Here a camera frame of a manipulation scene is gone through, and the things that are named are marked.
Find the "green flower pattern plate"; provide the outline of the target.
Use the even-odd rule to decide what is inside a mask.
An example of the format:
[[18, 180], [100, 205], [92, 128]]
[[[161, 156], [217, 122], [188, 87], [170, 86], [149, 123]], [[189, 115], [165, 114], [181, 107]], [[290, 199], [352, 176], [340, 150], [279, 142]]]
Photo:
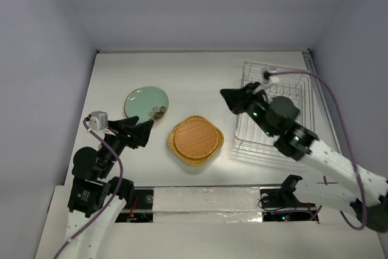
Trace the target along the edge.
[[165, 91], [155, 86], [145, 86], [131, 92], [124, 103], [124, 113], [130, 118], [138, 116], [139, 123], [159, 121], [167, 113], [169, 98]]

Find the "beige leaf pattern plate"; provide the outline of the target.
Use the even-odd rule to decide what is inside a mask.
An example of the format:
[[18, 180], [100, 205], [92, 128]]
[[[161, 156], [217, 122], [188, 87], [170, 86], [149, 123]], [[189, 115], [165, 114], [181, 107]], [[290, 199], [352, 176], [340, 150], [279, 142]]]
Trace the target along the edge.
[[158, 120], [155, 120], [153, 123], [153, 128], [159, 127], [164, 122], [164, 120], [165, 120], [165, 118], [160, 118]]

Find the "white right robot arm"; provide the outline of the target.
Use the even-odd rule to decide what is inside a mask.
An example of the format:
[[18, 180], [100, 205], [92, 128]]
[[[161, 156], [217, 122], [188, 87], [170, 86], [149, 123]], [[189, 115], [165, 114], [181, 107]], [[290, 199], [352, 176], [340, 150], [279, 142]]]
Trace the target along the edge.
[[249, 83], [240, 89], [221, 89], [227, 107], [235, 115], [246, 113], [284, 156], [321, 172], [335, 181], [333, 187], [308, 187], [303, 192], [297, 175], [289, 175], [279, 190], [280, 201], [292, 206], [299, 200], [354, 216], [361, 227], [387, 232], [387, 178], [352, 163], [328, 146], [317, 134], [297, 123], [299, 109], [291, 99], [267, 99], [265, 86]]

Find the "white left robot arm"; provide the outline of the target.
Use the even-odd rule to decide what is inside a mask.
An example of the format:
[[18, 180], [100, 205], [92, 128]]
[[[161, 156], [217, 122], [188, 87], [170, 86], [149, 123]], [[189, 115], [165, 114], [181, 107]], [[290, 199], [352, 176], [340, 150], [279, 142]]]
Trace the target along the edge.
[[92, 112], [83, 126], [99, 142], [82, 147], [73, 157], [73, 182], [67, 204], [65, 243], [55, 258], [98, 258], [114, 223], [151, 222], [152, 188], [136, 189], [124, 178], [119, 156], [125, 148], [145, 147], [153, 120], [138, 116], [110, 121], [105, 112]]

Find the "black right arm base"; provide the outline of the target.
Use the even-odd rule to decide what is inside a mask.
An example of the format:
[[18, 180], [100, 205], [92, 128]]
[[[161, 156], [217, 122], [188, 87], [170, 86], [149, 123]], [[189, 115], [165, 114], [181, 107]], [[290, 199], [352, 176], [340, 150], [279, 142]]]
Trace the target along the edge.
[[266, 212], [284, 210], [314, 210], [318, 207], [313, 203], [303, 203], [295, 196], [296, 186], [302, 180], [301, 176], [289, 175], [280, 186], [262, 187], [257, 206]]

